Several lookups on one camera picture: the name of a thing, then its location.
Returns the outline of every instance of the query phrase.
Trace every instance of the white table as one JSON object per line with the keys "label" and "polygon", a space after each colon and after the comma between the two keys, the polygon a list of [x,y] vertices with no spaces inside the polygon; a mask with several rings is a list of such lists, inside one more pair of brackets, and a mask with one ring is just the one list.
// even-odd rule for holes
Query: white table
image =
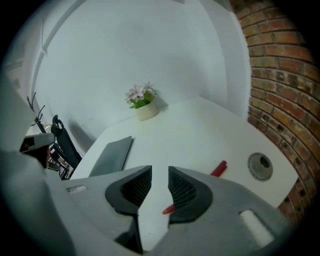
{"label": "white table", "polygon": [[[72,179],[86,178],[110,142],[134,138],[125,169],[152,166],[152,186],[139,209],[143,249],[151,250],[168,230],[169,215],[162,211],[173,201],[168,190],[168,166],[210,174],[225,160],[221,178],[237,182],[277,207],[298,176],[286,157],[263,134],[228,110],[195,97],[159,110],[145,121],[136,118],[106,129],[86,153]],[[258,181],[248,169],[248,157],[265,154],[273,165],[268,181]]]}

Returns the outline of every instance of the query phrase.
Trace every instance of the red object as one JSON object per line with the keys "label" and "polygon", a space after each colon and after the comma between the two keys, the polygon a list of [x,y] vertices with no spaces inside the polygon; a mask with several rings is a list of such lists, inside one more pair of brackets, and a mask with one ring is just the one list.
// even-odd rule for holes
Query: red object
{"label": "red object", "polygon": [[215,176],[215,177],[220,177],[221,174],[227,169],[227,162],[226,161],[222,161],[217,168],[215,168],[213,170],[213,172],[211,172],[211,176]]}
{"label": "red object", "polygon": [[162,214],[166,215],[166,214],[172,214],[175,211],[175,206],[173,204],[171,204],[167,209],[165,209]]}
{"label": "red object", "polygon": [[[226,161],[222,161],[217,168],[215,168],[213,170],[213,172],[210,173],[211,176],[215,176],[215,177],[220,177],[221,174],[227,169],[227,162]],[[166,215],[166,214],[172,214],[175,212],[175,206],[173,204],[171,204],[167,209],[165,209],[162,214]]]}

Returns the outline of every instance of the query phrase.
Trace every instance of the flower pot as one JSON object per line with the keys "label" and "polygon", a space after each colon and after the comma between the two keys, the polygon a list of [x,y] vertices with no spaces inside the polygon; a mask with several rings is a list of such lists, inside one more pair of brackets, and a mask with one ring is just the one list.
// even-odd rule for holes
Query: flower pot
{"label": "flower pot", "polygon": [[153,118],[158,114],[154,101],[151,101],[148,105],[139,107],[135,109],[136,118],[139,121],[147,120]]}

